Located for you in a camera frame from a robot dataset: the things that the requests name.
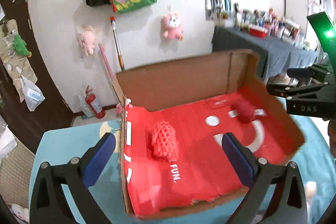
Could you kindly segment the grey covered side table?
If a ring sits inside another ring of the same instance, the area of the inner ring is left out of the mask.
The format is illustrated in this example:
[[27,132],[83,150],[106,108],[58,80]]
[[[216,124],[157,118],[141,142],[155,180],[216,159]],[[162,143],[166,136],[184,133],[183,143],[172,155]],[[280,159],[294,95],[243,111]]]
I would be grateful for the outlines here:
[[299,49],[274,37],[257,38],[235,28],[216,26],[212,38],[212,51],[252,50],[260,57],[256,75],[264,82],[289,68],[305,68],[315,63],[318,53]]

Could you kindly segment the red knitted soft toy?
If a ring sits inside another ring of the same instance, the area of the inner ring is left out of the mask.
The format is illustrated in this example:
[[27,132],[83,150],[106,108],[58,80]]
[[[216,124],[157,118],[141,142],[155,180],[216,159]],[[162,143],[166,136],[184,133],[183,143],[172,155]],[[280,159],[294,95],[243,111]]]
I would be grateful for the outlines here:
[[239,98],[231,105],[232,110],[237,114],[237,118],[241,123],[251,123],[258,117],[266,116],[263,109],[257,109],[253,104],[244,98]]

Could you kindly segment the red fire extinguisher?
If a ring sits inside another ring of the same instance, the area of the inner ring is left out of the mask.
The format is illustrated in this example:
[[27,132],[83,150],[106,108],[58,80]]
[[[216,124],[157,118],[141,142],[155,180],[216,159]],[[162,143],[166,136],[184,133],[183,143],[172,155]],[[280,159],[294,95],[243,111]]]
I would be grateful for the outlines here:
[[85,101],[97,119],[104,118],[105,110],[103,109],[99,99],[94,94],[93,89],[89,85],[85,90]]

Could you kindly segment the pink plush pig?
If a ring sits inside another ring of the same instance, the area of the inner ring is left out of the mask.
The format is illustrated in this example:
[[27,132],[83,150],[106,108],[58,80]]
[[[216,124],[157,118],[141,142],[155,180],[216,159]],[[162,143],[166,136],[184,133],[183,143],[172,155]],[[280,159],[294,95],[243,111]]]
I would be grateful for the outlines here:
[[82,24],[77,29],[76,38],[79,46],[86,56],[93,55],[95,52],[95,32],[92,26]]

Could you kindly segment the dark brown door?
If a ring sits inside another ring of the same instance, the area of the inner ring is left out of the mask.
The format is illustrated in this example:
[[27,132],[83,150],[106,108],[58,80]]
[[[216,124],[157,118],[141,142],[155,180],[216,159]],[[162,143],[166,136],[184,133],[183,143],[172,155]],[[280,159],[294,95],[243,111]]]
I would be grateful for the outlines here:
[[[13,134],[31,151],[36,152],[48,130],[66,128],[74,114],[54,84],[35,40],[28,0],[1,0],[6,28],[1,28],[1,116]],[[13,49],[14,37],[20,35],[32,53],[30,58]],[[21,76],[33,82],[45,100],[30,112],[21,88]]]

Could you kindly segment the green plush crocodile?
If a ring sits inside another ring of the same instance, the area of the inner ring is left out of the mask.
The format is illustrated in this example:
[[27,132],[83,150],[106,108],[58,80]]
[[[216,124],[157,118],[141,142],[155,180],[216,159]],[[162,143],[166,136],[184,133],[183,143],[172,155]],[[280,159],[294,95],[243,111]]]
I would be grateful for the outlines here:
[[26,42],[21,38],[20,35],[15,35],[13,49],[18,55],[30,58],[32,53],[27,49],[26,45]]

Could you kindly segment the red basin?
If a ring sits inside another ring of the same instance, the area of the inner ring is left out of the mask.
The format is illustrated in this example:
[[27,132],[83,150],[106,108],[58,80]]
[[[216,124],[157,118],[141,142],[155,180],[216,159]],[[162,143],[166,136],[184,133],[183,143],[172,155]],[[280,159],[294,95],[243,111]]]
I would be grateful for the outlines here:
[[266,38],[268,36],[268,30],[264,27],[250,24],[248,26],[248,32],[250,35],[257,38]]

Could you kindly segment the pink plush fox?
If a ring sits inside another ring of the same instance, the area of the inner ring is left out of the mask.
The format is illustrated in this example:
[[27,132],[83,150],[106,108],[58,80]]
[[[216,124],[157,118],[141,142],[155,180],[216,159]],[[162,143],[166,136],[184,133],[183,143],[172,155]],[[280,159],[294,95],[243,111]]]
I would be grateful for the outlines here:
[[162,35],[167,40],[182,41],[184,30],[176,12],[168,11],[161,20]]

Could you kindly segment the red foam fruit net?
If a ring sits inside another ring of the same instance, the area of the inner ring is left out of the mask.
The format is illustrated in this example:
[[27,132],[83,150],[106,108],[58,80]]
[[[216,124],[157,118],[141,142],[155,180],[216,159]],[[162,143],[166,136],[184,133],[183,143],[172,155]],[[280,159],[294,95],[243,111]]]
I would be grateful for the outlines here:
[[169,122],[161,121],[154,126],[151,132],[151,145],[156,158],[168,162],[178,160],[179,147],[176,131]]

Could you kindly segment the plastic bag on door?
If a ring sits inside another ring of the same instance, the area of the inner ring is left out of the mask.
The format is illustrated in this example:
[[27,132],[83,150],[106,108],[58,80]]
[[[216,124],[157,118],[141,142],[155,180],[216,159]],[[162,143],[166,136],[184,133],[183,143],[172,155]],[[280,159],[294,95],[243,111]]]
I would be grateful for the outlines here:
[[45,100],[42,91],[24,76],[21,76],[21,86],[27,108],[30,112],[35,111],[35,109]]

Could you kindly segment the cardboard box red lining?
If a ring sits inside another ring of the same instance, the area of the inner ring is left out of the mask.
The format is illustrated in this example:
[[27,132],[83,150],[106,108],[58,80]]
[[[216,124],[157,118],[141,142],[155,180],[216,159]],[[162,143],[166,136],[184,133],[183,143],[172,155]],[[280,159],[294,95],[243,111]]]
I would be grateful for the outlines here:
[[[202,203],[224,203],[243,186],[211,138],[231,132],[257,157],[272,164],[290,160],[304,135],[282,103],[256,77],[250,50],[215,52],[145,65],[117,73],[113,88],[122,106],[122,161],[134,178],[121,177],[127,215],[159,219],[163,211]],[[266,116],[241,123],[231,105],[244,98]],[[161,121],[176,131],[178,160],[156,158],[151,132]]]

